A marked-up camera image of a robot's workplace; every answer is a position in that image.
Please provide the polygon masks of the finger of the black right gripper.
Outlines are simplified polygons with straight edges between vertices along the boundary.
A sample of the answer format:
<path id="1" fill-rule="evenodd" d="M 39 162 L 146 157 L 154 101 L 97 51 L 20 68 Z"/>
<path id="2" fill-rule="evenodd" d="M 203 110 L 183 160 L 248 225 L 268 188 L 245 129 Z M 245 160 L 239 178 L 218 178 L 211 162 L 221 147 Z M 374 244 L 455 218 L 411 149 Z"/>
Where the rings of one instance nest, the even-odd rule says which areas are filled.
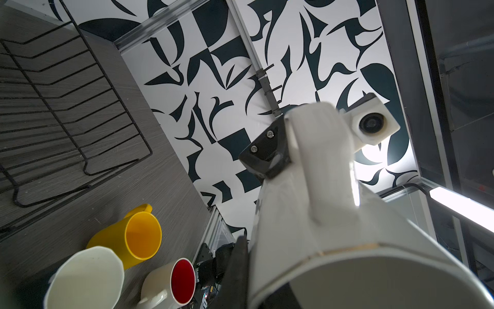
<path id="1" fill-rule="evenodd" d="M 276 118 L 240 153 L 239 160 L 258 180 L 279 175 L 291 163 L 284 118 Z"/>

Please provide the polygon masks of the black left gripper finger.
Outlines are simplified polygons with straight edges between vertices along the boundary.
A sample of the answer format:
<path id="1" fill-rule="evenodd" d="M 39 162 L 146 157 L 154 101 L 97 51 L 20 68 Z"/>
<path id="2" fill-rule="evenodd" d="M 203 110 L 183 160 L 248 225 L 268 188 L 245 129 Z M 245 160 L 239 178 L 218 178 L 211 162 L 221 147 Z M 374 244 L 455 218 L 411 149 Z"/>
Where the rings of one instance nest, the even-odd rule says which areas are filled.
<path id="1" fill-rule="evenodd" d="M 246 236 L 240 236 L 234 246 L 221 289 L 210 308 L 247 308 L 249 252 Z"/>

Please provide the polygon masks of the white faceted mug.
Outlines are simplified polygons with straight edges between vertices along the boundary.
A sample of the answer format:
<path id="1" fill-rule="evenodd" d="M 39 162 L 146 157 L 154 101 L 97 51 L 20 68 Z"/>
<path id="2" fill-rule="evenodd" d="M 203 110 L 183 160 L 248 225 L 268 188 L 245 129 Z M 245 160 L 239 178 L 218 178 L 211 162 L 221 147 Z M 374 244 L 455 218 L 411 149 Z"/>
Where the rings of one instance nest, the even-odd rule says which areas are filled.
<path id="1" fill-rule="evenodd" d="M 284 117 L 291 162 L 265 180 L 249 308 L 492 308 L 472 272 L 357 180 L 354 143 L 328 103 Z"/>

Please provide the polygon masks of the white mug red inside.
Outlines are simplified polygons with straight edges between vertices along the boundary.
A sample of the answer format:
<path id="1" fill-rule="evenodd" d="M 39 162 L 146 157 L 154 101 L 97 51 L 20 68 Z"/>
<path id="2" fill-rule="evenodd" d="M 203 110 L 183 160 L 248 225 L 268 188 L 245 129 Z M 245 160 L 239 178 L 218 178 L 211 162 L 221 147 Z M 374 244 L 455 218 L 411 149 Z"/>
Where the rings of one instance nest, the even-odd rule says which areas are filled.
<path id="1" fill-rule="evenodd" d="M 195 289 L 194 267 L 183 257 L 147 275 L 136 308 L 181 308 L 191 302 Z"/>

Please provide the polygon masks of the yellow mug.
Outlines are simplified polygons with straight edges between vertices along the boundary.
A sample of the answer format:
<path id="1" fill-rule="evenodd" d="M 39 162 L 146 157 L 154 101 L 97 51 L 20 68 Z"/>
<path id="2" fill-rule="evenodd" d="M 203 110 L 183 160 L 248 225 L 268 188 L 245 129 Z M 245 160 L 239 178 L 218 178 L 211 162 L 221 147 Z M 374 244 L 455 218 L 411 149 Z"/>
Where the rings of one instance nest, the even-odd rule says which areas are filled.
<path id="1" fill-rule="evenodd" d="M 152 211 L 149 204 L 133 209 L 122 220 L 96 233 L 87 248 L 110 248 L 126 270 L 151 259 L 162 244 L 162 228 Z"/>

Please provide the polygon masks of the dark green mug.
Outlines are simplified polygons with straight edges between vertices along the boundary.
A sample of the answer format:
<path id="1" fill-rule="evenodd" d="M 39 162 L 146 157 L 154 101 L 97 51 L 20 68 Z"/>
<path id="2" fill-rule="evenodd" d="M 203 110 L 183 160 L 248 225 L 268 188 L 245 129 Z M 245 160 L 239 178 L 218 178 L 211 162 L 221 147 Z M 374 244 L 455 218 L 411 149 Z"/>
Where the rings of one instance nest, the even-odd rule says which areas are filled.
<path id="1" fill-rule="evenodd" d="M 77 252 L 51 276 L 44 308 L 114 308 L 124 284 L 124 266 L 110 249 Z"/>

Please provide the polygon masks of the wall hook rail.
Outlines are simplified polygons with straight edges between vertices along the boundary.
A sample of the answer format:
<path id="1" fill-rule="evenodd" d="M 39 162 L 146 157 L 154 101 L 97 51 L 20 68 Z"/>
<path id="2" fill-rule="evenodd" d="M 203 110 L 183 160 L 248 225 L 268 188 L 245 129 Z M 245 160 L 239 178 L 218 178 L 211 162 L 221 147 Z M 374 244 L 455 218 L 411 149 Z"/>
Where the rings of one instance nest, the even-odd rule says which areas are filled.
<path id="1" fill-rule="evenodd" d="M 268 78 L 268 75 L 266 73 L 266 70 L 263 68 L 260 68 L 259 70 L 256 71 L 256 77 L 261 85 L 262 91 L 264 92 L 264 96 L 267 99 L 268 105 L 271 109 L 271 114 L 277 118 L 279 117 L 282 112 L 279 108 L 279 103 L 277 102 L 274 91 L 271 88 L 270 81 Z"/>

